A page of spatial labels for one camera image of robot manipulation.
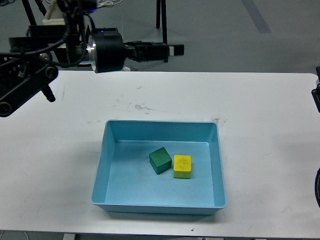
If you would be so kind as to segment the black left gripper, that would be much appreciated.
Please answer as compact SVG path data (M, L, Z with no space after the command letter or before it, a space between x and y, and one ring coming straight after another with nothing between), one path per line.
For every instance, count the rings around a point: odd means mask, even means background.
M135 62L164 61L169 57L183 56L184 44L130 41L123 43L118 31L98 32L92 36L95 73L115 72L123 69L128 58Z

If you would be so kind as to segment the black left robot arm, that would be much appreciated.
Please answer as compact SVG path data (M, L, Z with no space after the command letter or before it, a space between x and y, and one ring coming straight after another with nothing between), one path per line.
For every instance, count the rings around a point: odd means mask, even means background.
M124 42L116 28L97 28L91 13L102 7L100 0L53 0L49 9L37 1L44 19L36 23L30 3L23 1L29 20L24 37L9 39L10 51L0 55L0 115L5 118L42 92L55 101L50 83L59 68L91 66L96 73L120 71L126 60L163 61L182 56L182 44L168 44L166 2L156 3L156 27L162 42Z

